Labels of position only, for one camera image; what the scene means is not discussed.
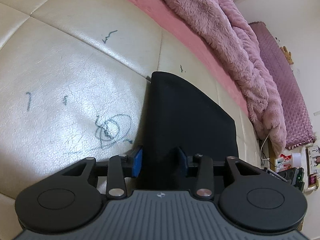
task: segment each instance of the black ink mark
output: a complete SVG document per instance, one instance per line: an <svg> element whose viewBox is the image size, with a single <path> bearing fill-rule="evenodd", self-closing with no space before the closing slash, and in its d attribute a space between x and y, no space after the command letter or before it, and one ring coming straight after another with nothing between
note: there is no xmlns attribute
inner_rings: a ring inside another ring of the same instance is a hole
<svg viewBox="0 0 320 240"><path fill-rule="evenodd" d="M106 37L106 40L102 40L104 44L106 44L107 40L110 38L110 34L111 33L115 33L117 32L118 30L115 30L115 31L112 31L112 32L109 32L108 36Z"/></svg>
<svg viewBox="0 0 320 240"><path fill-rule="evenodd" d="M95 137L100 141L101 149L105 147L110 148L119 141L128 141L130 144L133 143L132 140L127 139L127 135L132 126L132 119L129 115L116 114L100 124L99 118L97 115Z"/></svg>
<svg viewBox="0 0 320 240"><path fill-rule="evenodd" d="M27 107L27 111L29 112L30 105L31 105L31 93L30 92L26 92L26 95L29 95L29 101L28 101L28 107Z"/></svg>
<svg viewBox="0 0 320 240"><path fill-rule="evenodd" d="M64 97L63 97L63 104L64 104L65 106L67 105L67 97L68 97L68 96L64 96Z"/></svg>

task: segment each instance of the folded black garment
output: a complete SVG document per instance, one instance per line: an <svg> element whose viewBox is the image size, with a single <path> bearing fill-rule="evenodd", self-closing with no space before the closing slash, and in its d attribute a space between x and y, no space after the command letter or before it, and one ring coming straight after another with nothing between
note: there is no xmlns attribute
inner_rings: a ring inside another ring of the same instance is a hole
<svg viewBox="0 0 320 240"><path fill-rule="evenodd" d="M186 80L154 72L148 98L139 189L194 187L195 178L185 178L178 168L178 147L187 156L199 153L214 161L238 157L234 120ZM215 178L215 182L215 190L222 190L222 178Z"/></svg>

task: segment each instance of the gray ribbed panel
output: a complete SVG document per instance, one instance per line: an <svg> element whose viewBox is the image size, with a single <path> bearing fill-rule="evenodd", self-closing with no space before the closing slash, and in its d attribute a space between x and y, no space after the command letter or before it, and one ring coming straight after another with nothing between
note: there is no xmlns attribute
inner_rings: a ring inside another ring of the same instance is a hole
<svg viewBox="0 0 320 240"><path fill-rule="evenodd" d="M253 235L226 222L215 205L187 191L133 192L111 201L97 220L77 231L41 235L24 231L16 240L306 240L293 231L279 236Z"/></svg>

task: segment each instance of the pink sheet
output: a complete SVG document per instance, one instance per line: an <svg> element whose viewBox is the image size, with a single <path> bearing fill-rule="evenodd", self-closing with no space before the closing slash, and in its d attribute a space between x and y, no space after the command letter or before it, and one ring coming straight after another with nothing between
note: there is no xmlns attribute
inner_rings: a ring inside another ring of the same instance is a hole
<svg viewBox="0 0 320 240"><path fill-rule="evenodd" d="M240 89L223 69L212 48L178 17L162 0L128 0L148 14L162 28L172 33L209 69L231 98L248 115L247 103Z"/></svg>

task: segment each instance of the black circular joint cover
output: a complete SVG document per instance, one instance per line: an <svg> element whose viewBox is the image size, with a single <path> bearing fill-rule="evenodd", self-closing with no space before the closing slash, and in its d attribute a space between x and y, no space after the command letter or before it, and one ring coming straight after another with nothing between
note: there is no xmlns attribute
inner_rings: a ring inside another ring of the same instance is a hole
<svg viewBox="0 0 320 240"><path fill-rule="evenodd" d="M23 190L15 209L20 223L43 234L62 233L81 227L100 211L100 192L79 177L45 179Z"/></svg>
<svg viewBox="0 0 320 240"><path fill-rule="evenodd" d="M220 195L219 207L242 228L278 233L297 228L307 212L307 200L295 187L263 174L237 179Z"/></svg>

